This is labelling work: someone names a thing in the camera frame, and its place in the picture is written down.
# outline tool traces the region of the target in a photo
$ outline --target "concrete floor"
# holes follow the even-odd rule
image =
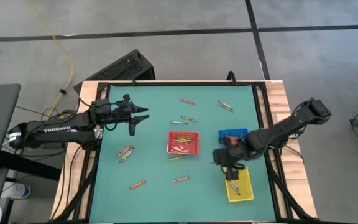
[[[249,28],[243,0],[67,0],[35,4],[56,34],[98,34],[155,30]],[[356,0],[251,0],[257,27],[358,25]],[[0,37],[49,35],[25,0],[0,0]],[[290,106],[321,98],[333,117],[310,126],[300,139],[314,203],[322,220],[358,223],[358,139],[348,120],[358,113],[358,29],[261,33],[271,79],[284,80]],[[171,35],[64,40],[75,67],[73,83],[133,49],[169,79],[263,79],[254,38],[246,34]],[[52,106],[69,77],[64,54],[52,41],[0,42],[0,84],[20,83],[17,104],[36,111]],[[75,108],[70,90],[58,109]],[[11,125],[39,119],[15,110]],[[33,151],[34,154],[50,153]],[[61,167],[62,157],[45,163]],[[57,183],[26,181],[30,199],[14,203],[11,221],[44,222]]]

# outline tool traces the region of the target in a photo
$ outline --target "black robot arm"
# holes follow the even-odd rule
[[[252,160],[261,157],[268,148],[283,147],[290,135],[301,133],[308,124],[324,124],[331,112],[320,100],[310,99],[296,107],[288,118],[267,129],[251,131],[233,145],[229,137],[221,139],[226,148],[213,151],[214,162],[221,166],[227,179],[238,179],[238,170],[244,165],[238,160]]]
[[[27,147],[42,147],[46,143],[76,142],[83,149],[93,149],[98,143],[94,127],[96,125],[114,124],[112,131],[118,123],[128,123],[129,134],[135,135],[135,127],[148,115],[132,117],[132,113],[147,111],[133,104],[129,95],[124,95],[121,101],[110,103],[108,99],[92,102],[84,113],[74,114],[65,119],[50,119],[47,121],[30,121],[21,123],[8,131],[9,146],[13,149]]]

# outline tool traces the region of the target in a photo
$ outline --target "red basket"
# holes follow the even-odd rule
[[[193,138],[193,142],[183,143],[174,141],[175,138]],[[184,152],[173,150],[177,147]],[[168,134],[167,153],[181,155],[198,155],[198,133],[189,131],[170,131]]]

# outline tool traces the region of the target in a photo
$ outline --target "yellow cable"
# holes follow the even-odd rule
[[[71,58],[69,56],[69,54],[67,53],[66,49],[59,43],[59,41],[57,41],[56,37],[55,37],[55,33],[53,31],[53,29],[50,27],[48,20],[45,18],[45,16],[38,10],[38,8],[35,6],[33,0],[29,0],[30,5],[34,8],[34,10],[36,11],[36,13],[40,16],[42,22],[44,22],[45,26],[49,29],[50,35],[52,35],[53,40],[55,41],[55,43],[64,51],[68,64],[70,66],[70,78],[68,79],[66,85],[63,87],[64,90],[66,90],[66,88],[69,86],[69,84],[71,83],[72,79],[73,79],[73,73],[74,73],[74,68],[73,68],[73,61],[71,61]],[[58,104],[58,102],[60,101],[60,98],[62,97],[62,93],[59,94],[59,96],[56,98],[55,104],[53,105],[50,113],[49,113],[49,118],[52,116],[52,113],[54,111],[54,109],[56,109],[56,106]]]

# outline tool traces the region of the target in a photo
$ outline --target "yellow basket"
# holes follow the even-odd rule
[[[227,198],[230,202],[242,202],[246,200],[253,200],[254,193],[252,192],[251,179],[249,178],[248,167],[239,171],[239,179],[234,180],[234,183],[240,189],[240,195],[234,191],[228,180],[225,179]]]

